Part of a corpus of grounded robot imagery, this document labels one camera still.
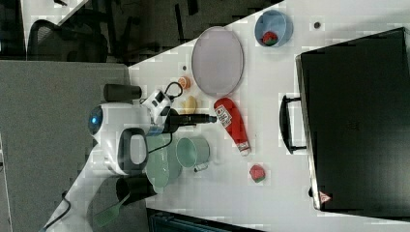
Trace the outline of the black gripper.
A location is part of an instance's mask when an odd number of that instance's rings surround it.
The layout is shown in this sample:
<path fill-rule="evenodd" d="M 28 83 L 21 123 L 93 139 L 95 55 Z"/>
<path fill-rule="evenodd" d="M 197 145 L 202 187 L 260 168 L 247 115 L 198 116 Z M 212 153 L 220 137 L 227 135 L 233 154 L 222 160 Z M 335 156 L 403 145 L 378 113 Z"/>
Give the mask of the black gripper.
<path fill-rule="evenodd" d="M 217 121 L 216 116 L 208 114 L 200 114 L 197 116 L 198 124 L 215 123 Z M 189 116 L 179 115 L 175 109 L 170 109 L 168 116 L 166 117 L 163 133 L 173 133 L 180 127 L 195 126 Z"/>

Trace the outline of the black robot base upper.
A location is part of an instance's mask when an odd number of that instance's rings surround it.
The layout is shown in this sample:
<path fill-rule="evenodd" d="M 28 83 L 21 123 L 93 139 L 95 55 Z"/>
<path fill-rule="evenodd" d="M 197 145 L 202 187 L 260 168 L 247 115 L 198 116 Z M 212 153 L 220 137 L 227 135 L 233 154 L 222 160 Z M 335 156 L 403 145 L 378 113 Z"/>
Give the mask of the black robot base upper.
<path fill-rule="evenodd" d="M 142 91 L 139 86 L 105 84 L 103 96 L 107 102 L 123 102 L 140 99 Z"/>

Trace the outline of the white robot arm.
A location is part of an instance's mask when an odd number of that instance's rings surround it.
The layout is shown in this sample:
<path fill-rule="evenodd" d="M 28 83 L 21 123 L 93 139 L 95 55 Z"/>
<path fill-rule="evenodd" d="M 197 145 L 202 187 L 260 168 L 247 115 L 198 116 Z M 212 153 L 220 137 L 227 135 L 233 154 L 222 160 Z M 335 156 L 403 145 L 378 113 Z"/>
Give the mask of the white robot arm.
<path fill-rule="evenodd" d="M 39 232 L 93 232 L 87 212 L 102 183 L 113 176 L 142 173 L 149 156 L 146 138 L 180 127 L 215 123 L 209 114 L 180 115 L 170 105 L 103 103 L 90 113 L 88 128 L 96 145 L 72 186 L 62 194 Z"/>

